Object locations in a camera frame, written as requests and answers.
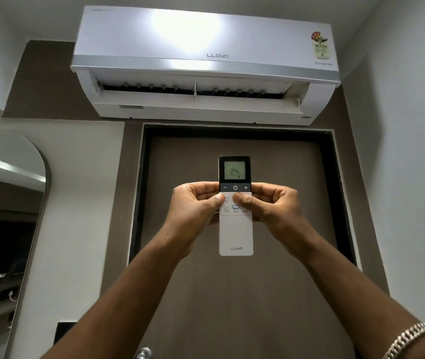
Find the person's right hand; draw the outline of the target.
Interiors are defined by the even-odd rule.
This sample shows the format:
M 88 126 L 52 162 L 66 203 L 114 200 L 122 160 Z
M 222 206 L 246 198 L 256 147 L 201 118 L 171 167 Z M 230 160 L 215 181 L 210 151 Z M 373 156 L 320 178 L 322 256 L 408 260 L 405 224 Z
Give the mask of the person's right hand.
M 251 192 L 261 200 L 261 220 L 269 232 L 295 258 L 302 260 L 316 235 L 301 209 L 293 188 L 253 182 Z

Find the person's left hand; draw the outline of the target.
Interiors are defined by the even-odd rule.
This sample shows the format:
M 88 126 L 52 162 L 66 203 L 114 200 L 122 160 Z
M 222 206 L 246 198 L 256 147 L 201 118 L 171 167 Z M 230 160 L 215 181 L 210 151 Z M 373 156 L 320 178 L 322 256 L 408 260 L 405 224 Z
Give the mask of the person's left hand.
M 200 196 L 204 193 L 219 193 L 219 182 L 189 182 L 173 189 L 165 222 L 157 236 L 180 259 L 191 253 L 197 237 L 209 226 L 200 222 Z

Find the white air conditioner remote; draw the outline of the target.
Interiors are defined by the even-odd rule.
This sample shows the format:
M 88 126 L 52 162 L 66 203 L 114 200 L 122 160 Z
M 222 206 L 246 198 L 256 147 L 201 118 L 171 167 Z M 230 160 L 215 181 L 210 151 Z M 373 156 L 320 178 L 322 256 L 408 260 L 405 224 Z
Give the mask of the white air conditioner remote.
M 219 192 L 225 201 L 219 209 L 219 253 L 223 257 L 252 256 L 252 212 L 233 201 L 234 193 L 251 196 L 251 160 L 249 156 L 220 156 Z

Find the person's left forearm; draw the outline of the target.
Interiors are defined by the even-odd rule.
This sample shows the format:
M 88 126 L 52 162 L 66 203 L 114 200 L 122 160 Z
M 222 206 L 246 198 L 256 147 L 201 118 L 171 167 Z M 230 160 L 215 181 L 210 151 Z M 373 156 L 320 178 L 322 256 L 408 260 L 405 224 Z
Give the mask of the person's left forearm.
M 196 238 L 160 231 L 40 359 L 132 359 L 175 268 Z

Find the person's right forearm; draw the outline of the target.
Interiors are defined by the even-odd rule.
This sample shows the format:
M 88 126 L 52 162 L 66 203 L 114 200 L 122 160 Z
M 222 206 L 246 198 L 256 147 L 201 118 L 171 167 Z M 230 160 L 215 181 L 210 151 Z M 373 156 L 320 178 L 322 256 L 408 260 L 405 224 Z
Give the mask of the person's right forearm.
M 425 359 L 425 323 L 321 236 L 300 262 L 363 359 Z

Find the brown wooden door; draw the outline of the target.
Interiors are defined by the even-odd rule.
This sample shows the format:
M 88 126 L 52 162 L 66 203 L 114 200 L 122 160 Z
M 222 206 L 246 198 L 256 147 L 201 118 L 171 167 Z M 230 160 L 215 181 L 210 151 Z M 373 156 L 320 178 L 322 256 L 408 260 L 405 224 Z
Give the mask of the brown wooden door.
M 309 142 L 154 137 L 142 246 L 167 215 L 173 188 L 218 181 L 219 156 L 251 157 L 252 181 L 292 187 L 317 232 L 336 246 L 320 148 Z M 254 254 L 222 257 L 219 225 L 174 270 L 141 341 L 154 359 L 356 359 L 301 263 L 256 222 Z

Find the colourful rating sticker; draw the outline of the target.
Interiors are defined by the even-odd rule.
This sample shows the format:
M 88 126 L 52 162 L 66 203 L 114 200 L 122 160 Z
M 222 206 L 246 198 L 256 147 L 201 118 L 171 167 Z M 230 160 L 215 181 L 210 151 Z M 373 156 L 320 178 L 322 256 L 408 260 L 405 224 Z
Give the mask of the colourful rating sticker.
M 314 31 L 311 34 L 314 56 L 316 59 L 329 60 L 328 38 L 324 37 L 320 31 Z

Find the black door frame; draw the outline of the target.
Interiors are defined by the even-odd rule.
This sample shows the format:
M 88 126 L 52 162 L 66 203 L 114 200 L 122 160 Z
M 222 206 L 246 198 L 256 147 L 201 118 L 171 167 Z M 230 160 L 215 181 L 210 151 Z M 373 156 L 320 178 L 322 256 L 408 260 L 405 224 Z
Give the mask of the black door frame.
M 259 125 L 247 127 L 159 123 L 144 123 L 142 125 L 142 144 L 138 163 L 129 263 L 139 253 L 142 244 L 149 164 L 151 161 L 150 150 L 154 137 L 298 141 L 317 144 L 322 156 L 337 248 L 351 263 L 359 266 L 358 248 L 354 247 L 352 216 L 333 130 L 270 128 Z

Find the white wall air conditioner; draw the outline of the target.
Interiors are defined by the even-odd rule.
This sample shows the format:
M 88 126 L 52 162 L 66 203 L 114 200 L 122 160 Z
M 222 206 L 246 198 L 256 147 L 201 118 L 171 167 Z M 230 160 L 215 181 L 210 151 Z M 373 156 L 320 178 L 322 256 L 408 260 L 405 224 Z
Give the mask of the white wall air conditioner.
M 125 6 L 84 8 L 71 70 L 111 119 L 310 126 L 341 85 L 329 24 Z

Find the black wall switch plate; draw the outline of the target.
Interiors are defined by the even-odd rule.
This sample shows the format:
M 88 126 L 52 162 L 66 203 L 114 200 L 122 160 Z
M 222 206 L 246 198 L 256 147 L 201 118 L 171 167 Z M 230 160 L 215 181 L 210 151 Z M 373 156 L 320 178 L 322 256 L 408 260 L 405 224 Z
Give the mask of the black wall switch plate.
M 60 321 L 57 323 L 56 331 L 54 335 L 53 345 L 55 345 L 61 338 L 63 338 L 73 326 L 77 324 L 77 321 Z

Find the arched wall mirror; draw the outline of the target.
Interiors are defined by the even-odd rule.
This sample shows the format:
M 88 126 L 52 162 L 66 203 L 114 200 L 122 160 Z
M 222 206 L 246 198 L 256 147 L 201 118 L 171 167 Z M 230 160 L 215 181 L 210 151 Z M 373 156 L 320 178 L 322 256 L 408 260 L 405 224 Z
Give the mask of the arched wall mirror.
M 34 144 L 0 132 L 0 359 L 8 346 L 47 175 L 47 164 Z

